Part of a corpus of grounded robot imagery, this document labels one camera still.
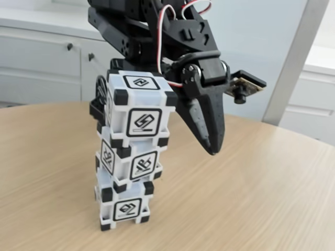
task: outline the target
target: white cube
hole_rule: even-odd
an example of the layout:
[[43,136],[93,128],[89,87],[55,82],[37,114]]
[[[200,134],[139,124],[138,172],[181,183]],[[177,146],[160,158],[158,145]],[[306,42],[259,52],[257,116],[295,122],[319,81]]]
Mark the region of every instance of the white cube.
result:
[[119,156],[122,149],[110,147],[110,128],[102,127],[101,149],[96,153],[97,167],[106,169],[113,176],[113,188],[117,193],[132,187],[135,181],[146,179],[153,181],[162,174],[163,167],[159,163],[160,153],[167,147],[152,146],[150,141],[135,141],[126,149],[128,155]]
[[144,223],[149,220],[149,201],[153,197],[152,182],[136,182],[131,189],[116,193],[110,186],[112,177],[104,168],[97,171],[98,184],[95,187],[96,200],[100,206],[101,230],[116,228],[116,223],[135,220]]
[[105,106],[111,146],[129,147],[133,141],[150,139],[161,145],[169,138],[168,121],[177,96],[161,76],[146,72],[110,74]]

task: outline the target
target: black robotic arm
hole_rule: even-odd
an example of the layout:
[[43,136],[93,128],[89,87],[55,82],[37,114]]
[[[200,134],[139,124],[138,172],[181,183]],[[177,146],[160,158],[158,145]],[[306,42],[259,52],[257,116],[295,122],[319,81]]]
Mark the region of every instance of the black robotic arm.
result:
[[[209,24],[196,9],[185,9],[184,0],[88,0],[91,7],[88,20],[103,38],[125,59],[111,60],[111,71],[145,71],[162,74],[178,95],[176,111],[183,118],[199,143],[209,154],[220,151],[224,139],[225,122],[222,96],[226,93],[243,104],[246,97],[262,90],[266,83],[251,74],[230,73],[229,66],[220,59]],[[171,8],[164,13],[164,6]],[[158,22],[162,20],[162,29]],[[162,58],[157,55],[161,36]],[[101,111],[97,99],[91,108]]]

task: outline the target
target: round table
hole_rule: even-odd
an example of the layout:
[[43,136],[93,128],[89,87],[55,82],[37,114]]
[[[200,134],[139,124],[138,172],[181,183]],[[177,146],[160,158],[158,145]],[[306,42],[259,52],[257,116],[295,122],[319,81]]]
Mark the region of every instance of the round table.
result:
[[335,148],[226,126],[213,157],[173,114],[150,221],[101,232],[88,103],[0,109],[0,250],[335,250]]

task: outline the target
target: printed symbol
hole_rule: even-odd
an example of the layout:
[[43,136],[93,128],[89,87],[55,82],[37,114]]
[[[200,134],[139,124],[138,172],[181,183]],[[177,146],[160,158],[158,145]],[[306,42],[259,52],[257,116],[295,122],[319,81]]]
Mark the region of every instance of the printed symbol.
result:
[[104,139],[101,143],[100,159],[107,171],[113,175],[115,154]]
[[141,173],[144,173],[148,170],[150,170],[151,168],[151,161],[150,161],[150,157],[145,160],[145,159],[141,159],[138,163],[137,163],[137,170],[136,170],[136,174],[141,174]]
[[161,109],[131,109],[127,123],[127,136],[156,136],[160,128],[161,118]]
[[133,203],[125,204],[123,207],[120,208],[120,211],[123,213],[120,216],[130,216],[135,214],[134,209],[136,208],[136,205]]
[[126,85],[131,89],[159,90],[160,87],[153,77],[149,76],[124,76]]
[[157,163],[157,156],[158,152],[154,151],[134,158],[131,163],[130,179],[136,180],[153,173]]
[[141,198],[116,202],[114,206],[113,220],[122,221],[138,217],[141,212],[141,205]]
[[139,79],[137,79],[137,80],[135,80],[134,82],[133,82],[135,85],[138,85],[138,86],[144,86],[144,85],[147,85],[149,82],[148,81],[146,81],[145,79],[143,79],[143,78],[139,78]]
[[133,132],[152,132],[153,129],[146,129],[148,125],[150,125],[155,118],[151,114],[144,114],[138,120],[135,121],[135,125],[138,127],[133,129]]
[[105,163],[107,163],[109,166],[111,164],[111,161],[113,160],[112,156],[111,156],[111,152],[108,152],[106,149],[104,150],[104,157],[103,160],[105,161]]

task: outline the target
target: wire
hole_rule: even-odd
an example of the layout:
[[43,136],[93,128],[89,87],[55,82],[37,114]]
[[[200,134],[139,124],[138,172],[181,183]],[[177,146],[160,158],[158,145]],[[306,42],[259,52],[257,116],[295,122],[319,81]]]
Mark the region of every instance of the wire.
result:
[[[164,19],[164,15],[167,9],[170,9],[172,14],[173,14],[173,19],[176,19],[176,12],[174,10],[174,8],[168,4],[165,5],[160,13],[159,13],[159,17],[158,17],[158,23],[157,23],[157,69],[158,72],[160,74],[162,74],[162,68],[161,68],[161,60],[162,60],[162,29],[163,29],[163,19]],[[183,87],[182,84],[176,83],[176,82],[172,82],[172,81],[168,81],[168,84],[171,86],[175,86],[175,87]]]
[[[188,9],[189,7],[191,7],[192,5],[196,4],[197,2],[209,2],[209,5],[207,6],[206,9],[202,10],[201,12],[199,12],[199,14],[203,14],[207,11],[210,10],[211,8],[211,0],[192,0],[189,3],[187,3],[186,5],[183,6],[182,8],[182,17],[183,19],[186,20],[186,17],[184,15],[185,10]],[[162,74],[162,68],[161,68],[161,60],[162,60],[162,30],[163,30],[163,20],[164,20],[164,15],[167,9],[170,9],[172,14],[173,14],[173,20],[176,19],[177,15],[176,15],[176,11],[174,10],[174,8],[172,7],[172,5],[167,4],[165,5],[160,13],[159,13],[159,17],[158,17],[158,23],[157,23],[157,69],[158,72],[160,74]],[[176,83],[176,82],[172,82],[172,81],[168,81],[168,84],[171,86],[175,86],[175,87],[183,87],[183,84],[180,83]]]
[[211,8],[211,0],[192,0],[192,1],[188,2],[187,4],[185,4],[185,5],[183,6],[183,8],[182,8],[182,17],[183,17],[183,19],[186,20],[186,17],[185,17],[185,11],[186,11],[189,7],[191,7],[192,5],[195,5],[195,4],[198,3],[198,2],[209,2],[207,8],[204,9],[204,10],[202,10],[201,12],[199,12],[199,14],[204,14],[204,13],[206,13],[207,11],[210,10],[210,8]]

